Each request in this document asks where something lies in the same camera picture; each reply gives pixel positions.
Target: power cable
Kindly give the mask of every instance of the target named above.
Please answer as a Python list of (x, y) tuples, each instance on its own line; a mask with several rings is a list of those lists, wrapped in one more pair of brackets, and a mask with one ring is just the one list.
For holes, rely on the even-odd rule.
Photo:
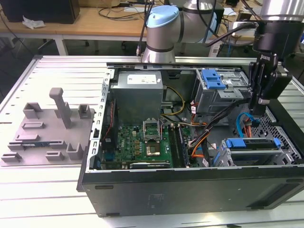
[[(218, 35), (217, 35), (217, 34), (216, 34), (216, 33), (207, 25), (206, 21), (205, 21), (204, 18), (202, 17), (201, 12), (200, 12), (200, 5), (199, 5), (199, 2), (200, 2), (200, 1), (197, 1), (197, 2), (196, 2), (196, 7), (197, 7), (197, 11), (198, 11), (198, 14), (199, 14), (200, 19), (203, 21), (204, 25), (207, 27), (206, 32), (209, 30), (209, 31), (217, 38), (217, 39), (213, 40), (212, 42), (210, 42), (210, 43), (208, 43), (208, 44), (203, 43), (203, 45), (204, 45), (205, 47), (207, 47), (207, 48), (208, 48), (208, 47), (211, 47), (211, 46), (214, 45), (215, 43), (221, 41), (223, 38), (225, 38), (225, 37), (227, 37), (227, 36), (229, 36), (229, 35), (231, 35), (231, 34), (237, 32), (237, 31), (240, 31), (240, 30), (245, 29), (245, 28), (256, 28), (256, 27), (257, 27), (257, 24), (254, 23), (254, 22), (244, 23), (244, 24), (242, 24), (241, 26), (239, 26), (239, 27), (237, 27), (237, 28), (231, 30), (230, 32), (228, 32), (228, 33), (226, 33), (226, 34), (224, 34), (224, 35), (222, 35), (222, 36), (219, 37), (219, 36), (218, 36)], [(226, 41), (224, 41), (224, 40), (222, 40), (222, 42), (225, 43), (225, 44), (227, 44), (227, 45), (236, 46), (236, 47), (239, 47), (239, 46), (247, 46), (247, 45), (253, 44), (253, 42), (248, 42), (248, 43), (245, 43), (245, 44), (233, 44), (233, 43), (226, 42)]]

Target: cable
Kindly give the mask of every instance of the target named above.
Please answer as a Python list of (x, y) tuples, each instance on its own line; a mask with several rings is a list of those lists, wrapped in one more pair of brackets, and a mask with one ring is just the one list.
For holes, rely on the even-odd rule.
[(251, 114), (249, 114), (249, 113), (241, 113), (240, 115), (238, 115), (237, 120), (236, 120), (237, 131), (238, 131), (239, 136), (240, 136), (241, 138), (244, 138), (244, 134), (243, 134), (242, 129), (241, 129), (241, 126), (240, 126), (240, 120), (241, 120), (242, 115), (248, 116), (249, 119), (250, 119), (251, 121), (255, 121), (255, 119), (254, 119), (254, 117), (253, 117)]
[(260, 16), (257, 15), (257, 14), (254, 12), (254, 10), (248, 5), (248, 3), (245, 2), (245, 0), (241, 0), (241, 1), (242, 1), (242, 3), (246, 6), (246, 8), (252, 13), (252, 15), (256, 18), (256, 20), (262, 20), (262, 19), (260, 18)]
[(2, 90), (0, 89), (0, 95), (3, 97), (3, 99), (5, 98), (5, 96), (2, 93)]
[(218, 112), (210, 121), (209, 123), (205, 126), (204, 132), (197, 137), (196, 139), (192, 140), (189, 143), (189, 147), (193, 147), (196, 145), (197, 142), (199, 142), (203, 137), (205, 137), (207, 134), (209, 134), (210, 130), (215, 126), (221, 119), (225, 118), (230, 114), (230, 112), (237, 106), (243, 105), (248, 103), (250, 98), (243, 99), (243, 100), (238, 100), (232, 103), (231, 105), (227, 106), (224, 108), (222, 111)]
[[(237, 31), (240, 31), (240, 30), (246, 29), (246, 28), (251, 28), (251, 29), (253, 29), (253, 28), (256, 28), (256, 27), (257, 27), (256, 23), (253, 23), (253, 22), (248, 22), (248, 23), (241, 24), (241, 25), (238, 26), (237, 28), (234, 28), (234, 29), (230, 30), (229, 32), (225, 33), (224, 35), (222, 35), (222, 36), (220, 36), (220, 37), (214, 39), (213, 41), (211, 41), (210, 43), (208, 43), (208, 44), (206, 45), (206, 47), (211, 47), (211, 46), (214, 45), (215, 43), (218, 43), (219, 41), (221, 41), (223, 38), (228, 37), (228, 36), (232, 35), (233, 33), (237, 32)], [(231, 46), (244, 46), (244, 45), (238, 45), (238, 44), (228, 43), (228, 42), (223, 41), (223, 40), (222, 40), (222, 42), (223, 42), (223, 43), (226, 43), (226, 44), (228, 44), (228, 45), (231, 45)]]
[(180, 95), (180, 93), (177, 92), (174, 88), (172, 88), (172, 87), (170, 87), (170, 86), (167, 86), (167, 88), (169, 88), (170, 90), (172, 90), (173, 92), (175, 92), (175, 93), (180, 97), (180, 99), (181, 99), (181, 101), (182, 101), (182, 107), (181, 107), (181, 109), (180, 109), (179, 111), (177, 111), (177, 112), (169, 113), (169, 114), (161, 114), (161, 115), (162, 115), (162, 116), (165, 116), (165, 115), (178, 115), (178, 114), (180, 114), (180, 113), (182, 113), (182, 112), (184, 111), (184, 108), (185, 108), (185, 100), (184, 100), (184, 98), (182, 98), (182, 96)]
[(206, 32), (205, 32), (205, 37), (204, 37), (204, 40), (203, 40), (203, 44), (205, 44), (206, 41), (207, 41), (207, 37), (208, 37), (208, 34), (209, 34), (209, 30), (210, 30), (210, 28), (211, 28), (211, 23), (212, 23), (212, 21), (213, 21), (213, 16), (214, 16), (214, 11), (215, 11), (215, 6), (216, 6), (216, 4), (217, 4), (217, 0), (214, 0), (214, 1), (213, 1), (213, 5), (212, 5), (211, 18), (210, 18), (209, 24), (208, 24), (208, 26), (207, 26), (207, 28), (206, 28)]
[(169, 121), (171, 123), (180, 124), (180, 125), (187, 125), (187, 126), (191, 126), (191, 127), (198, 127), (198, 126), (192, 125), (190, 123), (174, 121), (174, 120), (170, 119), (169, 117), (167, 117), (165, 115), (163, 115), (162, 118), (166, 119), (167, 121)]
[(111, 121), (110, 121), (110, 126), (109, 126), (109, 128), (108, 128), (108, 130), (106, 131), (106, 133), (105, 133), (105, 135), (104, 135), (104, 138), (102, 139), (102, 141), (103, 140), (105, 140), (105, 138), (107, 137), (107, 135), (109, 134), (109, 132), (110, 132), (110, 129), (112, 128), (112, 123), (113, 123), (113, 101), (111, 101)]
[(21, 44), (26, 48), (26, 50), (27, 50), (32, 56), (34, 56), (34, 53), (33, 53), (33, 52), (32, 52), (32, 51), (31, 51), (31, 50), (30, 50), (22, 41), (21, 41), (21, 39), (20, 39), (19, 37), (17, 37), (16, 34), (8, 27), (8, 25), (6, 24), (5, 20), (4, 20), (3, 17), (2, 17), (1, 12), (3, 12), (2, 9), (0, 9), (0, 17), (1, 17), (1, 20), (2, 20), (3, 24), (5, 25), (5, 27), (10, 31), (11, 34), (14, 35), (14, 37), (16, 37), (16, 38), (21, 42)]
[[(227, 36), (229, 36), (229, 35), (224, 34), (224, 35), (222, 35), (221, 37), (219, 37), (211, 28), (208, 27), (206, 21), (204, 20), (204, 18), (202, 17), (202, 15), (201, 15), (201, 13), (200, 13), (200, 5), (199, 5), (199, 2), (200, 2), (200, 1), (197, 1), (197, 2), (196, 2), (196, 7), (197, 7), (197, 11), (198, 11), (198, 13), (199, 13), (199, 17), (200, 17), (200, 19), (203, 21), (204, 25), (209, 29), (209, 31), (217, 38), (217, 39), (215, 39), (216, 41), (213, 40), (213, 41), (210, 42), (209, 44), (206, 44), (206, 43), (204, 44), (204, 43), (203, 43), (203, 45), (204, 45), (205, 47), (208, 48), (208, 47), (212, 46), (213, 44), (215, 44), (215, 43), (221, 41), (223, 38), (225, 38), (225, 37), (227, 37)], [(249, 26), (252, 27), (253, 25), (255, 25), (255, 28), (256, 28), (256, 24), (255, 24), (255, 23), (250, 22), (250, 23), (245, 23), (245, 24), (247, 24), (247, 25), (246, 25), (245, 27), (242, 27), (241, 29), (244, 29), (244, 28), (246, 28), (247, 26), (248, 26), (248, 27), (249, 27)], [(235, 28), (235, 29), (233, 30), (232, 33), (241, 30), (241, 29), (239, 29), (240, 27)], [(225, 43), (225, 44), (228, 44), (228, 45), (236, 46), (236, 47), (246, 46), (246, 45), (253, 44), (253, 42), (249, 42), (249, 43), (245, 43), (245, 44), (233, 44), (233, 43), (228, 43), (228, 42), (226, 42), (226, 41), (224, 41), (224, 40), (222, 40), (222, 42)]]
[(191, 154), (191, 157), (192, 158), (196, 158), (196, 157), (199, 157), (199, 158), (204, 158), (205, 156), (200, 154), (200, 155), (196, 155), (195, 152), (197, 150), (197, 148), (199, 147), (199, 145), (202, 144), (202, 142), (208, 137), (209, 134), (207, 134), (204, 138), (201, 139), (201, 141), (196, 145), (196, 147), (193, 149), (192, 151), (192, 154)]
[(302, 75), (304, 74), (304, 69), (302, 70), (302, 72), (300, 73), (299, 77), (297, 78), (297, 80), (300, 80), (300, 78), (302, 77)]
[[(109, 10), (109, 12), (108, 12), (107, 15), (104, 15), (104, 14), (101, 13), (101, 11), (103, 11), (103, 10), (105, 10), (105, 9), (108, 9), (108, 10)], [(121, 17), (109, 17), (109, 16), (108, 16), (109, 13), (110, 13), (110, 11), (115, 12), (115, 13), (119, 13), (119, 12), (121, 12), (121, 11), (123, 11), (123, 10), (124, 10), (124, 9), (122, 9), (122, 10), (120, 10), (120, 11), (113, 11), (112, 9), (109, 9), (109, 8), (107, 8), (107, 7), (104, 7), (104, 8), (101, 8), (101, 9), (98, 11), (98, 14), (99, 14), (100, 16), (104, 17), (104, 18), (108, 18), (108, 19), (111, 19), (111, 20), (121, 20), (121, 19), (122, 19), (122, 21), (124, 21), (124, 20), (137, 20), (137, 18), (134, 18), (133, 16), (134, 16), (134, 15), (139, 15), (139, 14), (142, 13), (142, 12), (138, 12), (138, 10), (136, 10), (137, 13), (133, 13), (133, 14), (126, 15), (126, 16), (121, 16)]]
[[(146, 0), (146, 2), (145, 2), (145, 6), (144, 6), (145, 9), (146, 9), (147, 4), (148, 4), (148, 0)], [(145, 18), (144, 18), (144, 22), (143, 22), (143, 25), (142, 25), (141, 36), (139, 38), (138, 46), (137, 46), (137, 49), (136, 49), (136, 56), (139, 56), (142, 53), (142, 41), (143, 41), (144, 28), (147, 25), (147, 21), (148, 21), (149, 15), (151, 13), (153, 4), (154, 4), (154, 0), (152, 2), (150, 2), (150, 4), (148, 5), (147, 14), (145, 15)]]

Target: red wire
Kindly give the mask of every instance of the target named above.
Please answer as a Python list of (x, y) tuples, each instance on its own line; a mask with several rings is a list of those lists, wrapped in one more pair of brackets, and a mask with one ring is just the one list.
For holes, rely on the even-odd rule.
[(112, 123), (113, 123), (113, 101), (111, 102), (111, 122), (110, 122), (110, 126), (109, 126), (107, 132), (105, 133), (105, 136), (104, 136), (104, 138), (102, 139), (102, 141), (105, 140), (105, 138), (106, 138), (107, 135), (109, 134), (109, 131), (110, 131), (111, 127), (112, 127)]

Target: ventilation grille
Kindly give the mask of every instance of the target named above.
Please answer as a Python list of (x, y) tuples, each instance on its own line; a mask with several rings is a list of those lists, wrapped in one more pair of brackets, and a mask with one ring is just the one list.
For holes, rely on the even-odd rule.
[(266, 138), (278, 138), (284, 144), (282, 149), (291, 151), (291, 156), (294, 160), (300, 159), (301, 156), (299, 152), (294, 148), (287, 135), (280, 132), (283, 131), (281, 127), (272, 126), (271, 119), (267, 113), (260, 118), (261, 124), (257, 128), (252, 128), (252, 136), (256, 138), (266, 137)]

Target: aluminum extrusion table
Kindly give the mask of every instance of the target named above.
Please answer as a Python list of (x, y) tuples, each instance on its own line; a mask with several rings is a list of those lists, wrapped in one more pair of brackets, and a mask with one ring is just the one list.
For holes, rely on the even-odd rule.
[[(178, 57), (177, 62), (248, 64), (250, 58)], [(45, 56), (31, 61), (20, 79), (0, 104), (0, 149), (7, 143), (23, 119), (26, 102), (38, 101), (43, 108), (54, 104), (48, 87), (64, 89), (70, 107), (98, 103), (106, 62), (138, 62), (136, 57), (58, 57)], [(293, 80), (279, 98), (304, 131), (304, 88)], [(1, 167), (1, 227), (101, 227), (101, 228), (184, 228), (217, 227), (227, 224), (255, 228), (302, 228), (304, 191), (274, 210), (217, 212), (181, 215), (155, 215), (99, 218), (85, 193), (76, 191), (80, 165)]]

